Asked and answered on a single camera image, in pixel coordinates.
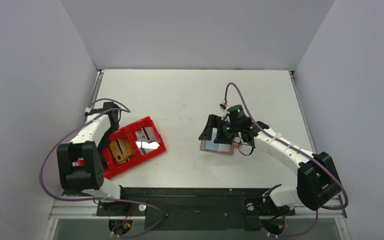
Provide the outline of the tan leather card holder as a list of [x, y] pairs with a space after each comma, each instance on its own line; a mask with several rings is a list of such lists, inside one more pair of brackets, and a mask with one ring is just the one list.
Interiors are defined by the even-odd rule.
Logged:
[[216, 136], [217, 133], [213, 131], [211, 140], [202, 140], [200, 143], [200, 151], [233, 156], [235, 153], [235, 145], [214, 143]]

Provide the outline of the red three-compartment bin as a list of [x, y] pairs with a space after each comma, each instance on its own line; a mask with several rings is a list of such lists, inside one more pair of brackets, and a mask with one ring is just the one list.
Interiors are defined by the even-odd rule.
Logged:
[[[157, 139], [160, 141], [160, 147], [150, 153], [147, 153], [145, 155], [142, 155], [140, 150], [138, 149], [136, 145], [136, 135], [135, 132], [139, 131], [140, 128], [144, 127], [152, 127]], [[130, 123], [117, 131], [115, 131], [110, 137], [110, 143], [117, 140], [117, 139], [128, 139], [134, 149], [135, 155], [131, 156], [129, 158], [129, 161], [123, 164], [117, 164], [116, 160], [114, 159], [111, 150], [110, 145], [102, 150], [103, 156], [106, 161], [106, 166], [104, 167], [104, 176], [107, 179], [113, 179], [116, 176], [140, 165], [143, 164], [153, 158], [156, 158], [163, 153], [166, 152], [166, 146], [163, 142], [163, 138], [160, 135], [159, 131], [157, 130], [153, 120], [150, 116], [147, 116], [145, 118], [142, 118], [138, 121], [135, 121], [133, 123]]]

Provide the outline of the silver mirrored card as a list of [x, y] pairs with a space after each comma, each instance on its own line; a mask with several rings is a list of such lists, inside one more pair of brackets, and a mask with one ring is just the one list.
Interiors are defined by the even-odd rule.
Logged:
[[160, 141], [154, 129], [150, 126], [140, 128], [135, 132], [135, 136], [136, 146], [142, 155], [148, 154], [160, 147]]

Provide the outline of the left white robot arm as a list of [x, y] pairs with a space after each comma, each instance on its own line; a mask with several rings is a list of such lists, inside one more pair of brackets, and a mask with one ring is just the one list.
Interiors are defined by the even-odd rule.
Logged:
[[85, 123], [68, 142], [56, 148], [62, 189], [99, 198], [103, 202], [121, 199], [122, 188], [105, 177], [103, 149], [110, 135], [119, 129], [120, 107], [111, 101], [101, 108], [87, 108]]

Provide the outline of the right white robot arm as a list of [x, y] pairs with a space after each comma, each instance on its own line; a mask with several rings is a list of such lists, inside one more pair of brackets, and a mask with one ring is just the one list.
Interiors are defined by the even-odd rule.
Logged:
[[225, 107], [222, 116], [210, 114], [198, 139], [221, 145], [232, 145], [238, 139], [252, 150], [269, 154], [296, 175], [296, 186], [277, 184], [263, 193], [263, 205], [268, 212], [297, 204], [317, 211], [341, 192], [338, 172], [329, 154], [291, 143], [267, 124], [247, 116], [240, 104]]

